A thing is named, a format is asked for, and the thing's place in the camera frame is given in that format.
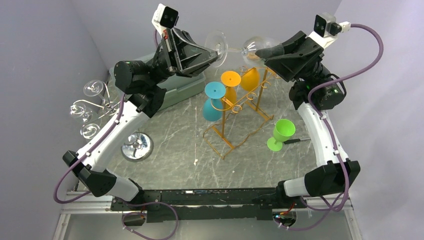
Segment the clear wine glass front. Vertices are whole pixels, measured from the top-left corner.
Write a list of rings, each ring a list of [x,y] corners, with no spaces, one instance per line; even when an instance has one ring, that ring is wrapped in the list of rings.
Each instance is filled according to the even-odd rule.
[[[241,47],[229,47],[225,34],[220,30],[210,32],[204,46],[217,52],[218,58],[211,66],[218,68],[224,64],[228,53],[241,54],[243,61],[252,67],[262,67],[263,60],[256,55],[258,50],[273,48],[280,42],[270,37],[253,36],[246,40]]]

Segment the blue wine glass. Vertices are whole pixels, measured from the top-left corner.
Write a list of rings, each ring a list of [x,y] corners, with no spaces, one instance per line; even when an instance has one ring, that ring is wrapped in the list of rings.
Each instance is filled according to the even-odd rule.
[[[209,82],[205,88],[204,93],[208,97],[203,105],[202,115],[205,120],[215,122],[221,119],[223,104],[221,98],[226,94],[225,86],[218,81]]]

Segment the green wine glass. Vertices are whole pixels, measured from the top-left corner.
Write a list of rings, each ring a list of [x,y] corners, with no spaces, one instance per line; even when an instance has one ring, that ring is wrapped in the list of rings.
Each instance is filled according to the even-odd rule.
[[[289,140],[296,132],[295,124],[289,119],[280,119],[275,123],[272,137],[266,144],[273,152],[279,152],[283,148],[283,142]]]

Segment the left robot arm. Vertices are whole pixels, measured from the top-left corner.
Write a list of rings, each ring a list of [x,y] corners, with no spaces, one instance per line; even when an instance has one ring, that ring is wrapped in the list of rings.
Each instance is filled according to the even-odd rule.
[[[69,171],[94,196],[111,195],[129,209],[139,209],[145,202],[142,187],[108,170],[114,152],[162,107],[167,91],[160,83],[174,75],[196,77],[218,57],[216,50],[197,44],[188,32],[167,28],[149,61],[117,62],[115,86],[123,92],[118,112],[89,143],[63,155]]]

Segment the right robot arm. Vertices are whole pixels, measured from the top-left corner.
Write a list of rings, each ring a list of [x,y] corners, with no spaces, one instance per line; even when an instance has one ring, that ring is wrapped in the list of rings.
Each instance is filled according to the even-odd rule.
[[[255,52],[261,62],[286,82],[293,82],[289,99],[311,138],[317,167],[303,177],[278,183],[276,203],[289,207],[295,197],[346,193],[361,167],[341,146],[328,115],[343,100],[343,92],[330,81],[334,74],[323,64],[324,50],[336,36],[306,35],[299,31],[285,42]]]

